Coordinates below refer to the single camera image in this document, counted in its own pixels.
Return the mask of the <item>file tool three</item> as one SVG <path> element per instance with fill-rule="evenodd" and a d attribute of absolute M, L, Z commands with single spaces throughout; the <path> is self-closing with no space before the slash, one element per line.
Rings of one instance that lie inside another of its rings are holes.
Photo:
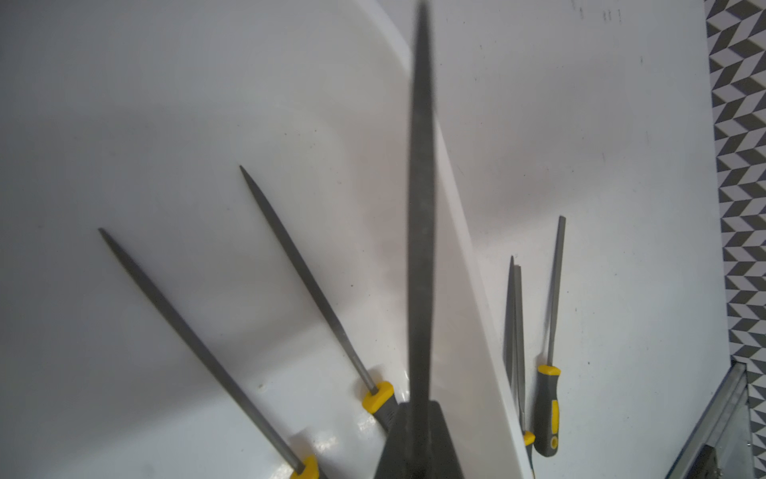
<path fill-rule="evenodd" d="M 436 154 L 429 3 L 417 4 L 409 139 L 407 311 L 410 413 L 423 434 L 430 394 L 436 217 Z"/>

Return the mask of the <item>file tool four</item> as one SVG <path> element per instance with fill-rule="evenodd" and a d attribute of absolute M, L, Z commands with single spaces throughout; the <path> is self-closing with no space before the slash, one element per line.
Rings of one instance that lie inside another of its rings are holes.
<path fill-rule="evenodd" d="M 320 285 L 313 277 L 311 270 L 303 259 L 300 251 L 291 239 L 289 232 L 285 229 L 281 219 L 269 203 L 267 196 L 261 191 L 261 188 L 255 183 L 255 179 L 243 166 L 239 166 L 239 171 L 243 174 L 243 179 L 247 183 L 253 199 L 257 202 L 263 217 L 267 220 L 271 231 L 274 233 L 279 245 L 294 267 L 317 308 L 328 324 L 333 335 L 340 346 L 348 356 L 354 369 L 360 376 L 362 383 L 367 389 L 367 393 L 361 400 L 362 407 L 378 422 L 386 434 L 389 434 L 393 427 L 394 419 L 398 410 L 398 401 L 395 396 L 394 386 L 391 382 L 383 380 L 376 382 L 369 370 L 364 366 L 360 356 L 353 347 L 339 317 L 335 313 L 332 305 L 322 291 Z"/>

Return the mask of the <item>file tool five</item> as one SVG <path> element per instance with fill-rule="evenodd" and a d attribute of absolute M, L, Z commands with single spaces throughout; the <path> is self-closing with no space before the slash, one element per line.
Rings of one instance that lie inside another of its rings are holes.
<path fill-rule="evenodd" d="M 159 311 L 167 324 L 179 335 L 180 339 L 203 363 L 209 373 L 215 377 L 215 380 L 251 420 L 263 437 L 290 466 L 292 469 L 291 478 L 327 478 L 315 455 L 300 459 L 291 449 L 181 314 L 123 247 L 104 228 L 99 228 L 98 232 L 123 269 L 155 309 Z"/>

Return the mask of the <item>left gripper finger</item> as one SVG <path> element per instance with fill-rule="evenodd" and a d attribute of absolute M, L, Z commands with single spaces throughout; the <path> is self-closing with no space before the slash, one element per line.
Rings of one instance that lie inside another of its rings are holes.
<path fill-rule="evenodd" d="M 413 432 L 410 403 L 398 406 L 374 478 L 464 478 L 440 403 L 430 400 L 425 432 Z"/>

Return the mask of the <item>file tool two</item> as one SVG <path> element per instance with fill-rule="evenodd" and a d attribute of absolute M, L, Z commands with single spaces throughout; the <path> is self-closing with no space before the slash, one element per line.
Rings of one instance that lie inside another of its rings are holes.
<path fill-rule="evenodd" d="M 524 345 L 524 319 L 523 319 L 523 293 L 522 293 L 522 273 L 521 267 L 515 264 L 511 259 L 511 270 L 513 280 L 513 299 L 514 299 L 514 328 L 515 328 L 515 377 L 517 387 L 517 404 L 519 409 L 520 427 L 522 429 L 525 448 L 527 451 L 530 467 L 534 474 L 534 464 L 532 449 L 536 436 L 530 431 L 527 425 L 526 415 L 526 367 L 525 367 L 525 345 Z"/>

